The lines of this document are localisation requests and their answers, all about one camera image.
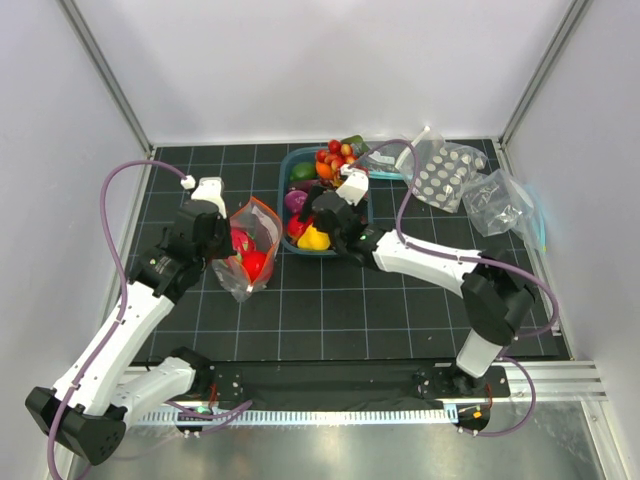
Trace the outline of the yellow pear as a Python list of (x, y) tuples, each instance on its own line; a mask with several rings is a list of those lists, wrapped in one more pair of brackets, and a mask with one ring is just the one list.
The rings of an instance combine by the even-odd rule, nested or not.
[(309, 251), (326, 251), (330, 248), (329, 235), (319, 231), (313, 225), (306, 228), (297, 241), (297, 247)]

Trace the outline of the pink dragon fruit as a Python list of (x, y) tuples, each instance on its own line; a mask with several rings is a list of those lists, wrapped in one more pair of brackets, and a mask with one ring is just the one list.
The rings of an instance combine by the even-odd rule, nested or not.
[(247, 254), (256, 250), (255, 241), (245, 230), (233, 228), (231, 230), (231, 240), (235, 257), (239, 262), (242, 262)]

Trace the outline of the orange zipper clear bag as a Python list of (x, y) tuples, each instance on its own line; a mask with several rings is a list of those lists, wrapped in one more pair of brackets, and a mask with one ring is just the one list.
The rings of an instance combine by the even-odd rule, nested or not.
[(227, 259), (214, 260), (211, 268), (221, 287), (236, 301), (244, 302), (266, 288), (282, 234), (280, 218), (255, 197), (231, 217), (235, 253)]

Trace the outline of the red apple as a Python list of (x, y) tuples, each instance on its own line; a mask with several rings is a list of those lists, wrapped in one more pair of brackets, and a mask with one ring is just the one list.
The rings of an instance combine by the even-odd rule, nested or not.
[(251, 282), (254, 282), (261, 274), (267, 260), (267, 255), (259, 250), (246, 252), (242, 256), (242, 266), (247, 272)]

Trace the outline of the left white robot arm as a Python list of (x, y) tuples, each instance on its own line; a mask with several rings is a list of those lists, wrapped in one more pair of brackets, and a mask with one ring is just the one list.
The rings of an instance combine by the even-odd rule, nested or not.
[(192, 197), (161, 241), (139, 255), (115, 309), (74, 365), (51, 388), (34, 388), (25, 406), (50, 445), (90, 465), (106, 461), (140, 417), (179, 395), (200, 400), (213, 382), (210, 360), (178, 347), (161, 364), (119, 380), (152, 331), (214, 259), (234, 255), (221, 197)]

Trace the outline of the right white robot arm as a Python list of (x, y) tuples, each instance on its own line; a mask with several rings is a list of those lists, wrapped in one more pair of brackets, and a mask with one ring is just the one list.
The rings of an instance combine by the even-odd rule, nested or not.
[(443, 386), (450, 393), (475, 395), (485, 388), (491, 364), (516, 339), (532, 309), (532, 283), (517, 274), (504, 250), (460, 251), (367, 223), (360, 206), (365, 202), (352, 204), (336, 190), (313, 186), (301, 218), (310, 219), (350, 263), (413, 277), (462, 299), (470, 332)]

